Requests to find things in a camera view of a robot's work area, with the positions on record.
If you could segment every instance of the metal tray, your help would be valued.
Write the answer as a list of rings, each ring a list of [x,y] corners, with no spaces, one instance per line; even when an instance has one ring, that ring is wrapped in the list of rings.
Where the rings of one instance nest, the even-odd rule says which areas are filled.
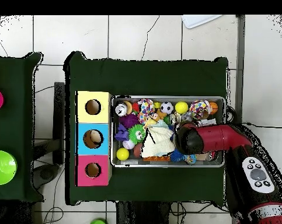
[[[113,96],[110,99],[110,107],[111,107],[111,127],[110,127],[110,136],[111,136],[111,144],[110,144],[110,161],[111,164],[115,167],[221,167],[224,165],[224,152],[218,152],[218,156],[212,161],[197,161],[193,165],[188,165],[184,161],[181,162],[145,162],[143,158],[136,158],[133,154],[133,150],[130,150],[130,155],[127,160],[120,161],[116,156],[116,152],[118,149],[122,148],[122,142],[117,141],[114,138],[114,134],[117,131],[119,117],[114,112],[114,106],[118,101],[128,100],[130,102],[137,102],[142,98],[151,99],[153,102],[171,102],[173,106],[177,102],[184,101],[188,105],[195,100],[208,100],[212,102],[216,102],[218,105],[218,111],[210,115],[208,119],[215,118],[217,124],[225,124],[226,123],[226,100],[220,96]]]

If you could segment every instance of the blue block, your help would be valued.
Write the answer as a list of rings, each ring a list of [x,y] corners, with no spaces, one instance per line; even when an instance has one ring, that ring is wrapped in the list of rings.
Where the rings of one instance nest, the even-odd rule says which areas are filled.
[[[83,142],[83,135],[89,130],[97,130],[103,135],[103,142],[97,149],[88,148]],[[109,154],[109,125],[78,123],[78,154],[79,155],[108,155]]]

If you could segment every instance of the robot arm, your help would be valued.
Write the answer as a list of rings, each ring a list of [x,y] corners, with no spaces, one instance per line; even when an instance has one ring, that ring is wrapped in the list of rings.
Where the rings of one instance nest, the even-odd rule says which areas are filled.
[[[176,148],[185,155],[226,151],[226,195],[234,224],[282,224],[282,199],[250,139],[230,125],[197,128],[186,122],[176,130]]]

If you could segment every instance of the hole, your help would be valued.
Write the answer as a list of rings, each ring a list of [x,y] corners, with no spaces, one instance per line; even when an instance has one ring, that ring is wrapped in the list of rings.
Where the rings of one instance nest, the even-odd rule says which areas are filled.
[[[85,109],[88,114],[97,115],[101,111],[101,105],[98,100],[88,100]]]
[[[85,168],[86,175],[90,178],[96,178],[101,173],[101,167],[98,163],[89,163]]]
[[[89,149],[97,149],[103,143],[103,135],[96,129],[90,129],[83,135],[83,142]]]

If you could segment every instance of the yellow block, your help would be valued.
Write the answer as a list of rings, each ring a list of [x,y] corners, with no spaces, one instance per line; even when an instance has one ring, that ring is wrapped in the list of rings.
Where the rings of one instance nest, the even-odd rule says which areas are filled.
[[[110,94],[108,92],[77,91],[78,94],[78,122],[108,124],[110,118]],[[100,103],[100,111],[96,115],[86,112],[86,103],[89,100],[97,100]]]

